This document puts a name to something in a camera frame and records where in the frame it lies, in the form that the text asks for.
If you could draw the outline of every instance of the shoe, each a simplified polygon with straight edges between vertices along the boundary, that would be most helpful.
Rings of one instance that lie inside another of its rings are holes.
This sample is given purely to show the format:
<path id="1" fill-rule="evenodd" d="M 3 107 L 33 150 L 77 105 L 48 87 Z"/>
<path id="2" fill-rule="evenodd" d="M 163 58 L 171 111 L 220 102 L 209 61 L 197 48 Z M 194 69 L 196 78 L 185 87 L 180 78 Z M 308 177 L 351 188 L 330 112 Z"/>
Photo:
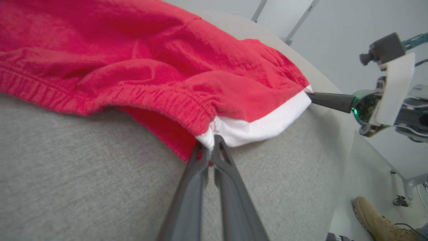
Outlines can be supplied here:
<path id="1" fill-rule="evenodd" d="M 375 241 L 419 241 L 418 235 L 412 230 L 399 228 L 381 216 L 365 197 L 354 200 L 354 213 Z"/>

